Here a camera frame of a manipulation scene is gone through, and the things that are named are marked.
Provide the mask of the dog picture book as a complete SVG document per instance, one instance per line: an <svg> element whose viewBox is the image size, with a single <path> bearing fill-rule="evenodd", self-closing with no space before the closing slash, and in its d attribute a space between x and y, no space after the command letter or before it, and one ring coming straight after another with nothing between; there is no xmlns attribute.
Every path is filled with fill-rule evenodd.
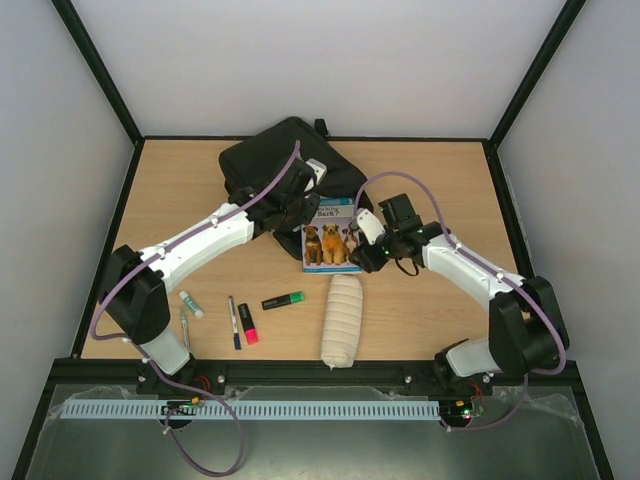
<svg viewBox="0 0 640 480"><path fill-rule="evenodd" d="M301 227L302 270L309 274L357 274L350 261L359 238L350 227L352 198L325 198L313 218Z"/></svg>

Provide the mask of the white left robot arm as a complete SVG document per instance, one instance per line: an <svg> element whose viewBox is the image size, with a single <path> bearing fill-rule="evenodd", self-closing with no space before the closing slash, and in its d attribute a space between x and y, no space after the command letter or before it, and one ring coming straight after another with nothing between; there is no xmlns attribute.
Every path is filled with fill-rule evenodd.
<svg viewBox="0 0 640 480"><path fill-rule="evenodd" d="M173 376L191 353L170 325L170 294L190 275L225 252L267 231L309 221L319 204L315 189L327 174L316 159L291 157L262 190L245 186L212 214L174 237L134 250L116 249L108 262L96 318L108 314L119 338Z"/></svg>

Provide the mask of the beige ribbed pencil case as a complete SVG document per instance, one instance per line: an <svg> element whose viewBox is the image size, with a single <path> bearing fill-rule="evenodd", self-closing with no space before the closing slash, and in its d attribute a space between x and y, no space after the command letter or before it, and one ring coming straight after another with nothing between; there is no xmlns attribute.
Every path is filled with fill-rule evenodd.
<svg viewBox="0 0 640 480"><path fill-rule="evenodd" d="M353 366L358 351L364 295L355 275L334 275L327 294L321 338L322 362L330 369Z"/></svg>

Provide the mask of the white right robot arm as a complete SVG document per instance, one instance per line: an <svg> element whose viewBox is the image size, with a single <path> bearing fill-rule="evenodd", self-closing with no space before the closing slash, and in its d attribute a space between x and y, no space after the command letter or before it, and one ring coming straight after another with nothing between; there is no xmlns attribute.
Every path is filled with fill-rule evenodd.
<svg viewBox="0 0 640 480"><path fill-rule="evenodd" d="M351 260L367 273L408 259L412 274L427 269L463 290L488 314L484 339L463 339L434 357L439 387L455 392L479 374L555 375L564 369L570 340L550 282L505 271L476 255L437 221L424 223L409 197L380 202L381 218L358 208L351 221L360 236Z"/></svg>

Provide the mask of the black student backpack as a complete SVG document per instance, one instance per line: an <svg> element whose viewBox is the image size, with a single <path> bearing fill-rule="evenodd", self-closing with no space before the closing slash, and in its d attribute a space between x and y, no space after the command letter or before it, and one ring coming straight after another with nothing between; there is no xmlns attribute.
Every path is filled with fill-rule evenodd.
<svg viewBox="0 0 640 480"><path fill-rule="evenodd" d="M323 180L312 189L310 158L327 167ZM228 202L248 206L247 218L254 223L254 237L270 232L294 259L302 258L302 234L267 231L264 220L272 208L288 197L316 193L322 198L355 198L367 177L298 117L286 118L263 132L222 151L219 166L224 176Z"/></svg>

